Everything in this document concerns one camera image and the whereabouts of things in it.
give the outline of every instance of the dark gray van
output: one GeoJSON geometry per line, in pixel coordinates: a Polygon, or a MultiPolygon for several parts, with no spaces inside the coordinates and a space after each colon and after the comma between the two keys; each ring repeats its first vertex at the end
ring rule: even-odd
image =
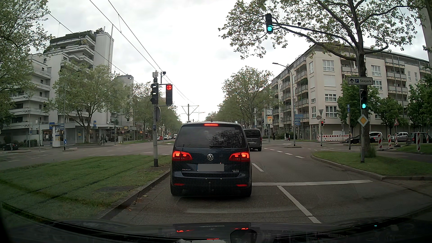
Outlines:
{"type": "Polygon", "coordinates": [[[259,129],[245,129],[246,140],[248,141],[250,149],[258,149],[261,151],[263,144],[263,137],[259,129]]]}

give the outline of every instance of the license plate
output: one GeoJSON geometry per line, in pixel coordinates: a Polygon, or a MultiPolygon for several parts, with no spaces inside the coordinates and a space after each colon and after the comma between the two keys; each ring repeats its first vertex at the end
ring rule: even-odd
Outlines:
{"type": "Polygon", "coordinates": [[[224,164],[198,164],[197,171],[225,171],[224,164]]]}

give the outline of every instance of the traffic light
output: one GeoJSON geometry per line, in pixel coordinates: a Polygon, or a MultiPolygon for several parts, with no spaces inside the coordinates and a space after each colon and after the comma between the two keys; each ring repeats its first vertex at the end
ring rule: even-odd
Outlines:
{"type": "Polygon", "coordinates": [[[159,84],[158,83],[152,83],[152,98],[150,98],[150,101],[152,102],[153,105],[157,105],[159,103],[159,84]]]}
{"type": "Polygon", "coordinates": [[[360,107],[364,110],[368,108],[368,91],[360,90],[360,107]]]}
{"type": "Polygon", "coordinates": [[[273,20],[271,13],[266,14],[266,30],[267,34],[273,34],[273,20]]]}
{"type": "Polygon", "coordinates": [[[172,84],[166,84],[166,105],[172,106],[172,84]]]}

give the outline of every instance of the asphalt road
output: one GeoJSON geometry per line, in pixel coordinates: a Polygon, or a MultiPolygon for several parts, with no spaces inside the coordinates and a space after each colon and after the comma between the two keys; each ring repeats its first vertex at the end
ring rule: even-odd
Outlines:
{"type": "MultiPolygon", "coordinates": [[[[87,156],[110,156],[110,155],[127,155],[127,154],[153,154],[153,143],[127,144],[111,146],[113,143],[108,143],[109,146],[67,146],[67,150],[63,148],[56,149],[30,149],[16,151],[0,151],[0,170],[29,166],[39,163],[55,163],[64,160],[79,159],[87,156]]],[[[158,154],[171,154],[171,145],[159,145],[158,154]]]]}
{"type": "Polygon", "coordinates": [[[173,197],[167,178],[112,220],[144,225],[227,221],[334,223],[400,216],[432,204],[429,196],[310,158],[315,151],[347,150],[345,147],[301,145],[303,148],[266,144],[261,152],[251,152],[254,167],[250,198],[173,197]]]}

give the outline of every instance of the parked car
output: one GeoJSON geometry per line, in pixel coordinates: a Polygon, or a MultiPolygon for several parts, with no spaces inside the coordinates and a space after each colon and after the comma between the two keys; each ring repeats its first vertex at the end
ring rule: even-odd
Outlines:
{"type": "Polygon", "coordinates": [[[378,135],[381,134],[381,138],[383,138],[382,133],[380,131],[370,131],[369,136],[371,138],[371,143],[378,143],[378,135]]]}
{"type": "Polygon", "coordinates": [[[5,150],[18,150],[18,145],[14,143],[3,145],[3,151],[5,150]]]}
{"type": "MultiPolygon", "coordinates": [[[[391,141],[394,142],[394,135],[390,137],[391,141]]],[[[405,142],[408,139],[408,133],[405,131],[401,131],[397,133],[397,141],[405,142]]]]}
{"type": "MultiPolygon", "coordinates": [[[[429,136],[429,143],[432,143],[432,137],[425,132],[420,132],[420,143],[425,144],[426,138],[429,136]]],[[[407,144],[415,144],[417,142],[417,133],[412,132],[408,135],[407,144]]]]}
{"type": "Polygon", "coordinates": [[[263,138],[261,136],[261,131],[259,129],[244,129],[246,140],[248,141],[250,149],[258,149],[258,151],[262,150],[262,141],[263,138]]]}

